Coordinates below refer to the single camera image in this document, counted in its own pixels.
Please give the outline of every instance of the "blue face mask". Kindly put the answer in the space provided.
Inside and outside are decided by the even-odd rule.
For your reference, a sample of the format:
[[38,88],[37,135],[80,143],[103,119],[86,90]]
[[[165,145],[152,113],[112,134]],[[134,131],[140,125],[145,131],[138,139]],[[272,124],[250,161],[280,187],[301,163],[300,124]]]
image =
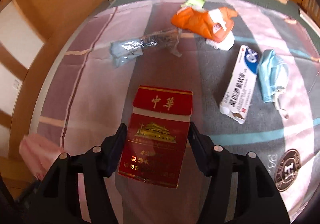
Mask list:
[[265,50],[260,58],[258,74],[263,102],[274,102],[277,110],[285,111],[280,109],[278,97],[285,92],[289,81],[288,65],[275,54],[275,50]]

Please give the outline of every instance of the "white wall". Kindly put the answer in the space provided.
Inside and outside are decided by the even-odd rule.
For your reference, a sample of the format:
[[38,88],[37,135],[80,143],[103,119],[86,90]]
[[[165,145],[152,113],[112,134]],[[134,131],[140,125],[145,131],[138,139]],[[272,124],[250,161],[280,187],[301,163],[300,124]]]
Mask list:
[[[0,12],[0,42],[23,66],[29,69],[43,42],[33,32],[13,3]],[[12,115],[22,82],[0,64],[0,110]],[[10,130],[0,125],[0,156],[7,157]]]

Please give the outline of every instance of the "pink cloth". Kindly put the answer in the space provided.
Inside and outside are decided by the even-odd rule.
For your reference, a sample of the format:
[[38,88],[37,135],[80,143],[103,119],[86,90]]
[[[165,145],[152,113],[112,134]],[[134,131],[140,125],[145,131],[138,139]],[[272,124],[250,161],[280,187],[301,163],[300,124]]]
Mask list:
[[21,157],[38,180],[43,180],[54,161],[64,152],[63,148],[39,134],[24,136],[19,146]]

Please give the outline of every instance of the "orange plastic package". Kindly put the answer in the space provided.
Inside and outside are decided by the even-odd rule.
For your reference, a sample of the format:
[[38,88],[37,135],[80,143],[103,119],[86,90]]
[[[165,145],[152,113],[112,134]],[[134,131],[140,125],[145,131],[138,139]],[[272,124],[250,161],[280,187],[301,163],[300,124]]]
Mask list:
[[204,38],[220,43],[233,29],[234,22],[231,18],[237,15],[236,11],[227,7],[211,11],[187,7],[180,9],[171,18],[171,23],[178,28],[190,30]]

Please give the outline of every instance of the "silver screw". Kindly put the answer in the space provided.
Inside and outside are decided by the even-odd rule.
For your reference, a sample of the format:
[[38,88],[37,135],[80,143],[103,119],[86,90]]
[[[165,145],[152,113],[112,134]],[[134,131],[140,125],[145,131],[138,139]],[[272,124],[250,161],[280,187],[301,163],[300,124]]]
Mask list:
[[257,157],[257,154],[255,152],[249,152],[248,155],[251,158],[256,158]]
[[92,151],[93,151],[94,153],[98,153],[98,152],[101,151],[101,147],[100,147],[100,146],[96,146],[96,147],[92,148]]
[[59,155],[59,158],[62,159],[62,160],[66,159],[67,157],[68,157],[67,153],[62,153],[62,154]]
[[222,146],[214,146],[213,149],[217,152],[221,152],[223,150]]

